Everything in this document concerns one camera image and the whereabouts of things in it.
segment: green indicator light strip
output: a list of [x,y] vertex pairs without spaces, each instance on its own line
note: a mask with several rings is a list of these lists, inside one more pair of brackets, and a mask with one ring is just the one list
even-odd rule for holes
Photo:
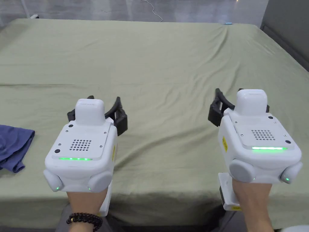
[[278,147],[252,147],[253,150],[287,150],[287,148]]
[[59,158],[59,160],[82,160],[82,161],[90,161],[92,159],[89,158],[65,158],[65,157],[61,157]]

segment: yellow warning label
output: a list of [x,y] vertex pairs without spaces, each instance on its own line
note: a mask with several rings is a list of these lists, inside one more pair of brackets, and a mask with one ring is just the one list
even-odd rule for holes
[[114,159],[115,159],[115,151],[116,151],[116,146],[114,146],[112,161],[114,161]]
[[232,206],[232,211],[241,211],[241,207],[240,206]]
[[225,152],[227,152],[227,148],[228,148],[228,146],[227,146],[227,143],[226,143],[226,141],[225,141],[224,136],[223,136],[223,139],[222,139],[222,143],[223,143],[223,146],[224,146]]

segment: gray floor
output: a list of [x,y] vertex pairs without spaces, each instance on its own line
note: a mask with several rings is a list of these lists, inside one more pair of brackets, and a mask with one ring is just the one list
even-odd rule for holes
[[[25,0],[44,19],[158,22],[141,0]],[[260,26],[268,0],[149,0],[164,22],[248,23]],[[25,14],[19,0],[0,0],[4,24]]]

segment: beaded bracelet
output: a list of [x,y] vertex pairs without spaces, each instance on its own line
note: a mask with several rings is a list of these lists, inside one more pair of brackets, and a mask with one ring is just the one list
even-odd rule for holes
[[69,216],[66,223],[71,224],[72,222],[88,222],[93,224],[93,232],[95,232],[102,226],[103,220],[102,218],[90,213],[73,213]]

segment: folded blue fabric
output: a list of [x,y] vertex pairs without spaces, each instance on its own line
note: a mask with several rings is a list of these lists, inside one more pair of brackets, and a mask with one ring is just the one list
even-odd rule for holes
[[0,125],[0,170],[19,172],[25,166],[21,162],[34,137],[34,131]]

